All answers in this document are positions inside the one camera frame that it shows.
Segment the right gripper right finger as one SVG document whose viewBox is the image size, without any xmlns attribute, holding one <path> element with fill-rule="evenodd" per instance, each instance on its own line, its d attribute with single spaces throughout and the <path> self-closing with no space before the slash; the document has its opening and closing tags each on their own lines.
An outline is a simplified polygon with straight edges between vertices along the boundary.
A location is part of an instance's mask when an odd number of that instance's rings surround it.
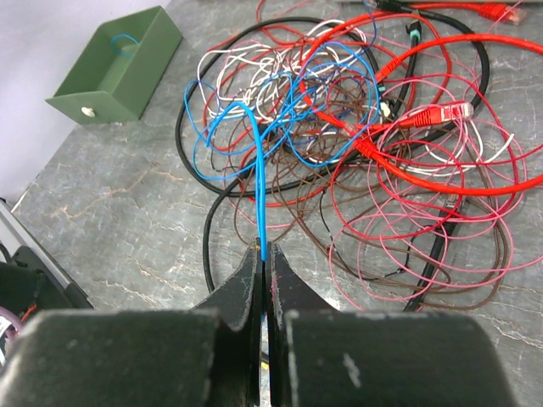
<svg viewBox="0 0 543 407">
<path fill-rule="evenodd" d="M 513 406 L 495 348 L 472 318 L 336 310 L 270 244 L 266 301 L 275 406 Z"/>
</svg>

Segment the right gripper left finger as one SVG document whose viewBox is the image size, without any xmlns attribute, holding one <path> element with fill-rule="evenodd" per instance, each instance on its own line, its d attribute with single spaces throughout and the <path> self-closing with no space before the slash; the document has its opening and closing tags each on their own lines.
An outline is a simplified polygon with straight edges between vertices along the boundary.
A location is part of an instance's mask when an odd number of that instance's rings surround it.
<svg viewBox="0 0 543 407">
<path fill-rule="evenodd" d="M 4 406 L 256 406 L 259 243 L 189 310 L 58 309 L 22 330 L 1 373 Z"/>
</svg>

